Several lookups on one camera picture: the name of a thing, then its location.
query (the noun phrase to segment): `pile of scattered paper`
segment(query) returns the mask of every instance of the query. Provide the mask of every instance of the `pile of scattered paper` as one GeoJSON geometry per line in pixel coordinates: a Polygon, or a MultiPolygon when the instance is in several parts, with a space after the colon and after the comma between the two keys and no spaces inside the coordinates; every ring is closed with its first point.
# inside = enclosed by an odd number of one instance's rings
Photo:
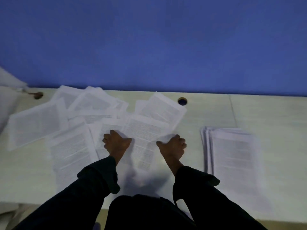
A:
{"type": "Polygon", "coordinates": [[[10,116],[8,149],[45,138],[61,191],[82,168],[109,155],[102,139],[113,129],[134,139],[131,166],[148,171],[156,140],[175,129],[186,108],[158,92],[137,100],[134,113],[127,107],[100,87],[61,86],[49,102],[10,116]]]}
{"type": "Polygon", "coordinates": [[[248,210],[270,212],[262,152],[255,136],[240,128],[203,127],[201,139],[205,172],[220,180],[217,189],[248,210]]]}

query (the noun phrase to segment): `desk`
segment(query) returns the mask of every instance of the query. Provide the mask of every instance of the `desk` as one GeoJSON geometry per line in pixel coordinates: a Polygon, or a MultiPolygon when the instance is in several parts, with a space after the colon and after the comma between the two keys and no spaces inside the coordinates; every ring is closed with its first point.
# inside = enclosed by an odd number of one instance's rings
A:
{"type": "MultiPolygon", "coordinates": [[[[35,100],[21,96],[16,112],[49,101],[55,89],[32,89],[44,92],[35,100]]],[[[107,91],[129,102],[133,112],[135,101],[147,100],[153,92],[107,91]]],[[[307,222],[307,98],[164,92],[177,101],[188,100],[187,113],[175,130],[188,145],[181,161],[198,170],[204,169],[204,155],[199,129],[202,126],[241,127],[259,137],[273,215],[247,210],[262,220],[307,222]]],[[[8,152],[7,129],[0,135],[0,201],[42,204],[56,194],[52,162],[47,158],[44,140],[8,152]]],[[[171,189],[170,176],[161,190],[171,189]]],[[[105,199],[108,208],[112,196],[105,199]]]]}

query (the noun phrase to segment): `person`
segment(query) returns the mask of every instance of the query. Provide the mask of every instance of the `person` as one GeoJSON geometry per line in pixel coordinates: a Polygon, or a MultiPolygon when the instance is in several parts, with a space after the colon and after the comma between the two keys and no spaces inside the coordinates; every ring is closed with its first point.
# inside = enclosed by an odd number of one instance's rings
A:
{"type": "MultiPolygon", "coordinates": [[[[15,229],[93,229],[110,193],[118,193],[116,166],[131,143],[111,130],[103,142],[107,158],[86,166],[66,189],[46,201],[15,229]]],[[[105,229],[266,229],[240,206],[215,188],[213,175],[184,166],[180,158],[185,139],[174,136],[168,143],[157,142],[175,176],[174,203],[183,199],[193,220],[171,201],[146,195],[119,196],[110,204],[105,229]]]]}

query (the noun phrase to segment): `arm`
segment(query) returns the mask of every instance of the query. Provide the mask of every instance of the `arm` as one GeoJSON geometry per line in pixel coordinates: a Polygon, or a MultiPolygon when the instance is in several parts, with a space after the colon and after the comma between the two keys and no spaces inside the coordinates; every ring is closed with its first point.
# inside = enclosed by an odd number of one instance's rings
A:
{"type": "Polygon", "coordinates": [[[115,167],[131,142],[113,130],[104,137],[110,156],[86,166],[78,180],[41,205],[16,230],[93,229],[104,198],[120,190],[115,167]]]}
{"type": "Polygon", "coordinates": [[[199,229],[210,225],[215,228],[227,225],[244,229],[266,229],[214,187],[220,183],[216,177],[183,166],[179,159],[186,148],[185,139],[176,135],[167,144],[157,142],[157,146],[175,176],[174,202],[184,200],[199,229]]]}

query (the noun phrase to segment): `hand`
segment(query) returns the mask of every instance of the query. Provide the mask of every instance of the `hand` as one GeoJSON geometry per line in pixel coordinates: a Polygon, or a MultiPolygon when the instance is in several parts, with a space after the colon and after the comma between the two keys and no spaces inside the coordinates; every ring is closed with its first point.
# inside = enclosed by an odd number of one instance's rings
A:
{"type": "Polygon", "coordinates": [[[167,165],[173,174],[176,175],[178,169],[183,166],[179,159],[185,153],[184,149],[187,147],[185,139],[180,138],[180,135],[175,135],[167,143],[157,141],[157,146],[159,147],[167,165]]]}
{"type": "Polygon", "coordinates": [[[116,131],[111,130],[110,134],[104,134],[102,142],[105,143],[104,148],[114,157],[116,165],[129,147],[132,139],[122,138],[116,131]]]}

